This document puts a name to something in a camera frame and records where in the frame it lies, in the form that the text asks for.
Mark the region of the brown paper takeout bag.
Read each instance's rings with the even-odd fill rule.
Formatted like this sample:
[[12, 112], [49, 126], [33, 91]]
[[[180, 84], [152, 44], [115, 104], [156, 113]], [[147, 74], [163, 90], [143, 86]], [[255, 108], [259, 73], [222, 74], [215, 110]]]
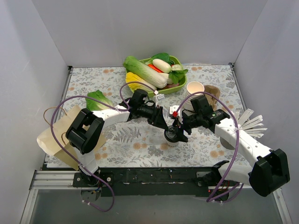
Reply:
[[64, 112], [64, 116], [61, 119], [37, 137], [37, 143], [46, 154], [56, 157], [74, 170], [79, 169], [78, 161], [81, 160], [81, 163], [90, 172], [95, 173], [99, 168], [96, 161], [96, 151], [105, 144], [105, 136], [101, 134], [94, 150], [85, 155], [81, 155], [79, 150], [71, 146], [66, 138], [66, 131], [80, 111], [81, 108], [75, 105], [70, 110]]

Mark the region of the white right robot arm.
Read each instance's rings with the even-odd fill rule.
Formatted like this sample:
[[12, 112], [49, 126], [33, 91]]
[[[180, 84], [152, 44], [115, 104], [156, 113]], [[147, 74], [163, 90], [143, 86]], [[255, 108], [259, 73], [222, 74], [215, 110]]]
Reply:
[[251, 186], [261, 196], [269, 195], [290, 181], [287, 155], [283, 150], [272, 150], [259, 143], [235, 125], [233, 116], [221, 109], [213, 110], [205, 96], [198, 96], [191, 102], [192, 115], [182, 112], [179, 105], [169, 109], [169, 116], [174, 119], [173, 141], [187, 142], [184, 132], [191, 134], [192, 129], [202, 126], [234, 146], [235, 153], [240, 153], [251, 166], [242, 168], [234, 164], [234, 159], [221, 161], [202, 177], [203, 181], [219, 186], [227, 181], [240, 182]]

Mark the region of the brown pulp cup carrier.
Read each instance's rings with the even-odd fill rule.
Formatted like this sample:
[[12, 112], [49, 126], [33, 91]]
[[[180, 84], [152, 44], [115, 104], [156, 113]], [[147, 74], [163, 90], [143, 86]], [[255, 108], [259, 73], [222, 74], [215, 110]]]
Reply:
[[[205, 85], [205, 92], [208, 92], [209, 94], [212, 94], [213, 96], [217, 97], [218, 99], [220, 98], [220, 90], [215, 87], [215, 86], [212, 86], [212, 85]], [[213, 108], [213, 110], [217, 110], [217, 104], [218, 104], [218, 101], [211, 97], [210, 95], [207, 95], [205, 94], [208, 102], [209, 102], [209, 105], [211, 105], [211, 107]]]

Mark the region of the white paper coffee cup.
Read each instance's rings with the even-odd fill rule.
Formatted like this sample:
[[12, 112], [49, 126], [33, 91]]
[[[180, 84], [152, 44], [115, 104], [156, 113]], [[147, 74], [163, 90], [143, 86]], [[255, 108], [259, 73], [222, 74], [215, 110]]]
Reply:
[[176, 141], [176, 142], [172, 142], [172, 141], [166, 141], [166, 143], [170, 146], [170, 147], [175, 147], [175, 146], [177, 146], [178, 144], [179, 144], [179, 142], [178, 141]]

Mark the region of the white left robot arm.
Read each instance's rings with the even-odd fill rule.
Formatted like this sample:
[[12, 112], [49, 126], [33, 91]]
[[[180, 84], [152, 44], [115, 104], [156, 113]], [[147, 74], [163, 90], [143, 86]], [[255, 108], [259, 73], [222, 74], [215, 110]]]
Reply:
[[117, 105], [116, 109], [90, 111], [82, 109], [66, 132], [66, 138], [76, 150], [79, 169], [84, 173], [83, 181], [90, 187], [99, 183], [99, 166], [95, 160], [94, 152], [102, 129], [132, 119], [146, 118], [150, 125], [168, 130], [164, 120], [163, 108], [145, 103], [148, 93], [138, 89], [128, 100], [128, 106]]

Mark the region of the black plastic cup lid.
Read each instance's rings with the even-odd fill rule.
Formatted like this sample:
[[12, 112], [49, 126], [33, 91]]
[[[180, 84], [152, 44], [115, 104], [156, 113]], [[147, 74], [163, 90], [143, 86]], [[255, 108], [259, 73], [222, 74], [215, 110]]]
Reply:
[[166, 138], [166, 140], [168, 141], [172, 141], [172, 142], [176, 142], [176, 135], [175, 135], [175, 129], [176, 128], [169, 128], [168, 130], [165, 130], [164, 131], [164, 137]]

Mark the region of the stack of white paper cups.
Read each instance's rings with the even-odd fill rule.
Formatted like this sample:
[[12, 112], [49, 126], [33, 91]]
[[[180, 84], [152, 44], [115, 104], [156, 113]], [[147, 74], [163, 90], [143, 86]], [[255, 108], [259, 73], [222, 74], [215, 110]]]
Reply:
[[[200, 82], [197, 82], [197, 81], [192, 81], [192, 82], [189, 82], [187, 84], [187, 87], [186, 87], [186, 91], [185, 91], [185, 98], [187, 98], [189, 95], [195, 93], [195, 92], [199, 92], [199, 91], [205, 91], [205, 87], [202, 83]], [[183, 104], [183, 108], [184, 109], [187, 109], [189, 111], [193, 111], [193, 107], [192, 107], [192, 104], [191, 104], [191, 99], [197, 97], [197, 96], [200, 96], [200, 95], [203, 95], [202, 93], [199, 93], [199, 94], [195, 94], [193, 96], [191, 96], [190, 98], [188, 98], [184, 104]]]

